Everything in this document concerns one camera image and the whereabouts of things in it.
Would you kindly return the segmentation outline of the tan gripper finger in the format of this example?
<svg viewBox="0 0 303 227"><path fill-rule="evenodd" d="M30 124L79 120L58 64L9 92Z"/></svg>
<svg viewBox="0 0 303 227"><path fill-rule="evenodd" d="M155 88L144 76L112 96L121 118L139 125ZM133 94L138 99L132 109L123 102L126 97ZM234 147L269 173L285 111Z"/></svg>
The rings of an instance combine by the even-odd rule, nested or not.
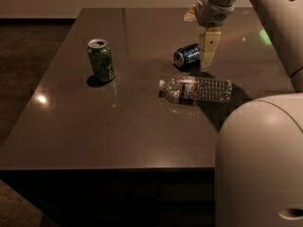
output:
<svg viewBox="0 0 303 227"><path fill-rule="evenodd" d="M193 22L196 20L195 6L192 6L184 15L185 22Z"/></svg>
<svg viewBox="0 0 303 227"><path fill-rule="evenodd" d="M220 42L221 31L218 27L208 27L199 35L200 65L207 68L213 61Z"/></svg>

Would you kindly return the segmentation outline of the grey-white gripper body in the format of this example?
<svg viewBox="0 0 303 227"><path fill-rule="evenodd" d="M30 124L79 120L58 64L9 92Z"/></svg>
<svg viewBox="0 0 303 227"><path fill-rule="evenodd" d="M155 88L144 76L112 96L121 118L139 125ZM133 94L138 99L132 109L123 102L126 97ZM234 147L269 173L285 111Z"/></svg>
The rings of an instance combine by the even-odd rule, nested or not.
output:
<svg viewBox="0 0 303 227"><path fill-rule="evenodd" d="M197 23L200 26L219 27L225 24L234 8L234 5L229 7L216 5L211 0L197 0L194 10Z"/></svg>

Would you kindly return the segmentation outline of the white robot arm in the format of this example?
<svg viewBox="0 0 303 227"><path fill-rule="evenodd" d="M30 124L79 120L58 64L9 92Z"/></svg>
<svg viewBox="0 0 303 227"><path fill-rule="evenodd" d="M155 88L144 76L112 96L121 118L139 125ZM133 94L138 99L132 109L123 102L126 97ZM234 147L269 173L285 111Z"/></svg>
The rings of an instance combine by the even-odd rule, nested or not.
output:
<svg viewBox="0 0 303 227"><path fill-rule="evenodd" d="M249 0L294 87L243 104L221 128L215 227L303 227L303 0ZM197 0L187 19L221 26L236 0Z"/></svg>

